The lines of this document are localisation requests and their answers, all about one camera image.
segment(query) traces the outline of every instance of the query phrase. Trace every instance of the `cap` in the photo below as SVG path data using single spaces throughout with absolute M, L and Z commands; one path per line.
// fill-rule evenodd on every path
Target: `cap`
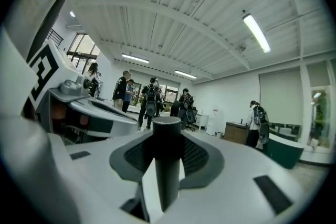
M 128 70 L 125 70 L 122 74 L 123 74 L 123 76 L 125 76 L 126 74 L 132 75 L 132 73 L 130 73 Z
M 250 108 L 251 108 L 254 104 L 256 104 L 256 101 L 251 101 L 251 103 L 250 103 Z

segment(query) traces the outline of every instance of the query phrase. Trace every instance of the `black chair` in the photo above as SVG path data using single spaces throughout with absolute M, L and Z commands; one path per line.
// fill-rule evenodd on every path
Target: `black chair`
M 187 125 L 185 129 L 190 129 L 192 132 L 195 131 L 194 127 L 191 127 L 191 124 L 196 122 L 196 115 L 197 115 L 197 110 L 194 109 L 188 109 L 187 112 Z

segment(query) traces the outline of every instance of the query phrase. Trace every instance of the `ceiling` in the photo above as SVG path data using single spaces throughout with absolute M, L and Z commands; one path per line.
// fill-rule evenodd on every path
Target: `ceiling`
M 334 49 L 323 0 L 69 0 L 110 59 L 216 79 Z M 263 53 L 242 17 L 251 13 L 271 47 Z M 139 64 L 127 59 L 126 62 Z

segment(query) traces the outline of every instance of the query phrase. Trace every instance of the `ceiling light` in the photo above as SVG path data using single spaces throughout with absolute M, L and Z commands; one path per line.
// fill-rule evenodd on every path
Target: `ceiling light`
M 318 98 L 321 96 L 321 93 L 320 92 L 317 92 L 315 95 L 314 95 L 314 98 Z
M 140 62 L 149 63 L 148 60 L 141 59 L 141 58 L 138 58 L 138 57 L 134 57 L 134 56 L 131 56 L 131 55 L 127 55 L 127 54 L 122 54 L 121 56 L 122 56 L 122 57 L 125 57 L 125 58 L 130 58 L 130 59 L 133 59 L 133 60 L 137 60 L 137 61 L 140 61 Z
M 183 72 L 178 71 L 178 70 L 175 70 L 175 73 L 177 73 L 177 74 L 181 74 L 181 75 L 184 75 L 184 76 L 193 78 L 193 79 L 197 79 L 197 77 L 195 77 L 195 76 L 193 76 L 193 75 L 190 75 L 190 74 L 187 74 L 187 73 L 183 73 Z
M 261 31 L 260 27 L 258 26 L 257 22 L 254 20 L 251 14 L 247 14 L 245 17 L 243 17 L 244 23 L 248 26 L 248 28 L 251 30 L 253 35 L 258 40 L 261 48 L 263 49 L 264 53 L 270 52 L 271 49 L 268 46 L 267 40 Z

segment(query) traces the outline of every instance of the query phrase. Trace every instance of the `wooden desk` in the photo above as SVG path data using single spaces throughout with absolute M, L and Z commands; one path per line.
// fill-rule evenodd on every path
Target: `wooden desk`
M 248 127 L 239 123 L 227 122 L 224 136 L 221 139 L 246 145 Z

